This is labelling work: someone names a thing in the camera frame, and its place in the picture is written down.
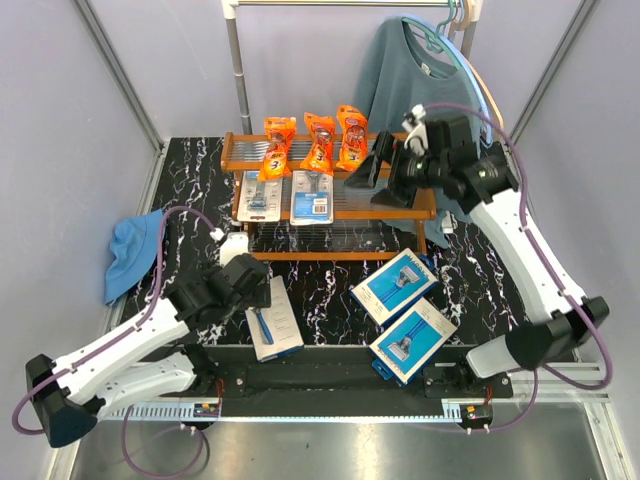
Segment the white Harry's razor box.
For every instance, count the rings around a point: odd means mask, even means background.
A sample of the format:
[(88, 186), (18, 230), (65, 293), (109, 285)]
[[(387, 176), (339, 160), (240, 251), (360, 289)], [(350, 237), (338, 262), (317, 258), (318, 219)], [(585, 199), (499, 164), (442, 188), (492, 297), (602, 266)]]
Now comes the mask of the white Harry's razor box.
[(304, 342), (282, 276), (270, 281), (271, 306), (245, 312), (258, 362), (302, 349)]

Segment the orange bic razor bag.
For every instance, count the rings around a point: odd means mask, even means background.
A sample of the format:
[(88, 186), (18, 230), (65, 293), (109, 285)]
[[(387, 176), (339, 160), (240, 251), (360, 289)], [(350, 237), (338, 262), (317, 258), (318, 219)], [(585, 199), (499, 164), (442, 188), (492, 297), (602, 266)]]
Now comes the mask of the orange bic razor bag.
[(337, 120), (342, 129), (342, 139), (336, 167), (354, 172), (368, 154), (368, 120), (350, 105), (339, 106)]
[(331, 116), (304, 114), (304, 122), (311, 135), (311, 147), (301, 161), (302, 170), (333, 175), (335, 121)]
[(264, 154), (258, 180), (277, 180), (288, 176), (289, 150), (297, 130), (295, 117), (267, 117), (264, 120), (268, 147)]

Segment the Gillette razor blister pack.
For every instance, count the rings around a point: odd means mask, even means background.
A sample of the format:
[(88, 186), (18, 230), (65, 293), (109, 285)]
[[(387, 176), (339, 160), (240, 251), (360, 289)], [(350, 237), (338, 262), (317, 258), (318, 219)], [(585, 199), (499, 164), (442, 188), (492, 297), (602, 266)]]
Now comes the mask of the Gillette razor blister pack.
[(333, 177), (316, 171), (294, 171), (290, 223), (294, 226), (329, 225), (333, 220)]

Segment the blue razor box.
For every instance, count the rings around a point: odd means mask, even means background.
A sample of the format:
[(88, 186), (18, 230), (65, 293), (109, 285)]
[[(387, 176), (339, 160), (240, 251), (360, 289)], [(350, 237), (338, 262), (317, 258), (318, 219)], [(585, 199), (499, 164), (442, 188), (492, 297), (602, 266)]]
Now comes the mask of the blue razor box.
[(406, 386), (456, 330), (434, 305), (420, 299), (370, 345), (372, 366), (384, 380)]
[(404, 249), (350, 293), (373, 322), (383, 326), (410, 308), (437, 282), (432, 266), (410, 249)]

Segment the orange BIC razor bag front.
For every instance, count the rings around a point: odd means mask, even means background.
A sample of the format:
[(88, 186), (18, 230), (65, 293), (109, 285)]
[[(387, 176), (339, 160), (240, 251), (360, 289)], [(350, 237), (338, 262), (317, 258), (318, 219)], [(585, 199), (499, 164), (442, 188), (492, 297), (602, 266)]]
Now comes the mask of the orange BIC razor bag front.
[(264, 120), (268, 147), (264, 154), (258, 180), (277, 180), (288, 176), (289, 150), (297, 130), (295, 117), (267, 117)]

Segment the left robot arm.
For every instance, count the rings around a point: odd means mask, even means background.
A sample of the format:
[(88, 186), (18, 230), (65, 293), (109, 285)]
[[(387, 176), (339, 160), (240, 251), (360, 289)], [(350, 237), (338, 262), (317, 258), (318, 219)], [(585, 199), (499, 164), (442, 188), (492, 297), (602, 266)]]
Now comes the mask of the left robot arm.
[(61, 448), (139, 402), (188, 390), (208, 394), (216, 367), (203, 347), (186, 345), (151, 363), (144, 357), (238, 311), (270, 304), (266, 264), (244, 253), (172, 285), (155, 305), (83, 348), (56, 359), (33, 357), (25, 365), (27, 399), (39, 433)]

